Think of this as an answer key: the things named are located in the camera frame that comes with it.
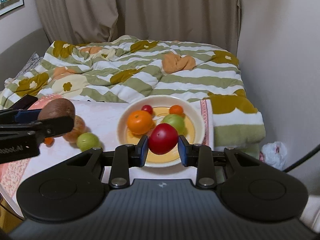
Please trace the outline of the brown kiwi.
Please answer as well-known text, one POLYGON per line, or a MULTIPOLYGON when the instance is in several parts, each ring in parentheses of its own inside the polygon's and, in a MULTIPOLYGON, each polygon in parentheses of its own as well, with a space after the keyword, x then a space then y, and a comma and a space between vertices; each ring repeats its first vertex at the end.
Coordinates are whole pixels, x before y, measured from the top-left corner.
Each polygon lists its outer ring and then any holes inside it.
POLYGON ((64 98, 58 98, 47 103, 41 109, 38 120, 70 116, 75 119, 75 107, 73 103, 64 98))

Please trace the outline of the large red tomato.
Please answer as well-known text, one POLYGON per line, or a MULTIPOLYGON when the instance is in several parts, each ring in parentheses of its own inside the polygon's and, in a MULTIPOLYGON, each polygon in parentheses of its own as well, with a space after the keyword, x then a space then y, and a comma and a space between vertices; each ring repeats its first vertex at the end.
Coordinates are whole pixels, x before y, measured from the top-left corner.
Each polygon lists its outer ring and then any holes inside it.
POLYGON ((170 152, 178 143, 178 132, 170 124, 161 123, 149 136, 149 150, 156 155, 170 152))

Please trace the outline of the green apple front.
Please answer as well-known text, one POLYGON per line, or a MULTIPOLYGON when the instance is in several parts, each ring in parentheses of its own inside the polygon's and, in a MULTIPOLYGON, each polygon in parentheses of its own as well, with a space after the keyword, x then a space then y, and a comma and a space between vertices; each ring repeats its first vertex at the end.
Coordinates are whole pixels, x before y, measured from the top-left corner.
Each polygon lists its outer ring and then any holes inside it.
POLYGON ((184 119, 180 115, 168 114, 163 118, 162 123, 169 124, 175 128, 178 134, 183 134, 185 132, 184 119))

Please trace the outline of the green apple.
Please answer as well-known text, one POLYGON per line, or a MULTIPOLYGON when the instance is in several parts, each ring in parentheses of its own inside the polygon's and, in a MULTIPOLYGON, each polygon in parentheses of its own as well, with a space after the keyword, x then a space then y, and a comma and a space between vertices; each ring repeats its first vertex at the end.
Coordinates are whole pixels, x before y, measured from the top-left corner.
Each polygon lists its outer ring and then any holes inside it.
POLYGON ((185 132, 184 119, 180 115, 168 114, 163 118, 162 123, 169 124, 175 128, 178 134, 183 134, 185 132))
POLYGON ((100 140, 95 134, 87 132, 77 138, 76 145, 84 152, 93 147, 100 147, 100 140))

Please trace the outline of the dark phone on edge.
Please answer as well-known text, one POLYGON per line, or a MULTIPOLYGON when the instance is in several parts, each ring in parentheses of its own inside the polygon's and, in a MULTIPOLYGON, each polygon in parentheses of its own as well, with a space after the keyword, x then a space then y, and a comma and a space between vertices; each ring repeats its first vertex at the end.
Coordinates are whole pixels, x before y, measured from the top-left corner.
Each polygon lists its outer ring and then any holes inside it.
POLYGON ((30 106, 32 106, 36 101, 38 100, 37 97, 32 95, 25 95, 20 100, 15 102, 10 109, 28 109, 30 106))

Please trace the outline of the small orange mandarin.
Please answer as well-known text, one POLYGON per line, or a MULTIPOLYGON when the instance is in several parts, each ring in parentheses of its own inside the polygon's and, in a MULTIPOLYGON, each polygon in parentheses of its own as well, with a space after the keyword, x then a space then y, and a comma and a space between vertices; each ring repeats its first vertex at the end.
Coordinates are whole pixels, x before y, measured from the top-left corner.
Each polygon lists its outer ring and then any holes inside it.
POLYGON ((54 138, 52 137, 48 137, 48 138, 45 138, 43 143, 46 145, 46 146, 50 146, 54 143, 54 138))

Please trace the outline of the large red apple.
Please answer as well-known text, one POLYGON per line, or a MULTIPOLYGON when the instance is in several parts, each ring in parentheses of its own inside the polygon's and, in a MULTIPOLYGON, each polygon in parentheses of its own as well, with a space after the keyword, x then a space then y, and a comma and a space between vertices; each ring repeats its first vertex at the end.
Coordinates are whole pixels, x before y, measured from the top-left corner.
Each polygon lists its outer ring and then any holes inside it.
POLYGON ((71 132, 68 132, 63 135, 63 138, 72 144, 76 143, 78 137, 85 133, 86 125, 84 122, 77 122, 75 123, 71 132))

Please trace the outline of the cream oval dish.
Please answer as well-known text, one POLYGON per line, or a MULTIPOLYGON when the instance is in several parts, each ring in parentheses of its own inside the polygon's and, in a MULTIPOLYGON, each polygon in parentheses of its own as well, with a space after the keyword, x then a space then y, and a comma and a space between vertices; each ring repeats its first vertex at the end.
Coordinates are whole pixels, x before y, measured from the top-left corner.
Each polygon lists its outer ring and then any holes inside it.
MULTIPOLYGON (((154 127, 146 134, 148 137, 151 135, 155 127, 162 123, 163 118, 170 114, 169 108, 173 105, 180 105, 184 110, 185 132, 183 135, 190 144, 203 143, 206 136, 206 121, 203 119, 201 105, 195 108, 191 103, 182 99, 178 99, 167 95, 148 96, 147 98, 140 99, 127 107, 125 112, 121 115, 117 126, 117 137, 120 144, 136 144, 139 142, 143 135, 134 135, 128 129, 126 121, 130 113, 141 110, 143 105, 150 105, 153 108, 152 119, 154 127)), ((163 155, 156 155, 150 150, 146 158, 147 167, 169 167, 180 163, 180 157, 176 146, 168 153, 163 155)))

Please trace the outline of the green apple rear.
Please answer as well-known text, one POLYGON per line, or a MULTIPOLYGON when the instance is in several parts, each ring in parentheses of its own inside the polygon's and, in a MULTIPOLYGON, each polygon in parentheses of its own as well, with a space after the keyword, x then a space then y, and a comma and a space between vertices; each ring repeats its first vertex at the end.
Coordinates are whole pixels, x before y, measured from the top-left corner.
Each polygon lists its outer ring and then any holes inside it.
POLYGON ((95 134, 87 132, 77 138, 76 145, 84 152, 93 147, 100 147, 100 140, 95 134))

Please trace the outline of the small orange in dish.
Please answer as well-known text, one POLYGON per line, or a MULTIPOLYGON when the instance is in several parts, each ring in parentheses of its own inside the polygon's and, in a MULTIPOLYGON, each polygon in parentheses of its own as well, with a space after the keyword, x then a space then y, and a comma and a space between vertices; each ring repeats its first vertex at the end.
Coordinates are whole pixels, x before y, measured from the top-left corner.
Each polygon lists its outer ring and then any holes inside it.
POLYGON ((176 114, 179 116, 184 116, 184 110, 180 105, 173 105, 169 108, 170 114, 176 114))

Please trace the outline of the small red cherry tomato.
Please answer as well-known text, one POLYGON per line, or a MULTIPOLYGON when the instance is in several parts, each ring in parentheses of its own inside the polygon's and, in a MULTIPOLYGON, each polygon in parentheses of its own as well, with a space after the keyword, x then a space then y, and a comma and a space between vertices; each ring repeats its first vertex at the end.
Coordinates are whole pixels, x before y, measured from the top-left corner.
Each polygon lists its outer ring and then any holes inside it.
POLYGON ((153 115, 153 108, 150 105, 143 105, 141 110, 148 112, 150 115, 153 115))

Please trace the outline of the green white floral blanket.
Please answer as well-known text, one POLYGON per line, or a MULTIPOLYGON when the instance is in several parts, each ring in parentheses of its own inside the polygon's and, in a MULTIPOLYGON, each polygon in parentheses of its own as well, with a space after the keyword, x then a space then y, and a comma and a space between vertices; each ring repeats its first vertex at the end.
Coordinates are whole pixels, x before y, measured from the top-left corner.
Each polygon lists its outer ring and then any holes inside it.
POLYGON ((257 146, 266 135, 262 114, 246 96, 239 60, 211 44, 130 35, 77 45, 57 40, 31 70, 4 87, 1 108, 25 95, 111 103, 154 95, 188 102, 208 99, 215 147, 257 146))

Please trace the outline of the white plastic bag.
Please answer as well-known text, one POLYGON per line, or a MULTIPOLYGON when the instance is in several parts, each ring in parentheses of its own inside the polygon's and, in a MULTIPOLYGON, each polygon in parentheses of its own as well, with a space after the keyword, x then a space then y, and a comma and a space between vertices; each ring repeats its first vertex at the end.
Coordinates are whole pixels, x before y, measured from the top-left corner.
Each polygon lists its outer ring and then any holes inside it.
POLYGON ((265 144, 260 151, 259 160, 278 170, 282 170, 286 161, 287 149, 280 141, 265 144))

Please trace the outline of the beige curtain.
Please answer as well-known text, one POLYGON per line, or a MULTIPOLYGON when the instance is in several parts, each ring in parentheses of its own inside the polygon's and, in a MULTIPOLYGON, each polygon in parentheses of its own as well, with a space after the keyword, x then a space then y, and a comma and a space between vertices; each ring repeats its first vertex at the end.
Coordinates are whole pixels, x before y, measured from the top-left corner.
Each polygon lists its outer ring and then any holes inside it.
POLYGON ((241 0, 35 0, 51 41, 145 40, 208 43, 236 53, 241 0))

